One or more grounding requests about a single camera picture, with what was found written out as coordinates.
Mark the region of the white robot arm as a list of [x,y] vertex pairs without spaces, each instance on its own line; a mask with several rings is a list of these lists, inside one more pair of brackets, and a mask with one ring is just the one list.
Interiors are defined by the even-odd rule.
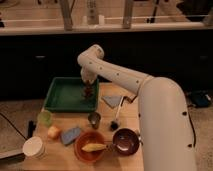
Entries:
[[77,57],[81,77],[98,76],[130,91],[138,98],[144,171],[197,171],[193,129],[182,88],[166,77],[154,77],[103,60],[95,44]]

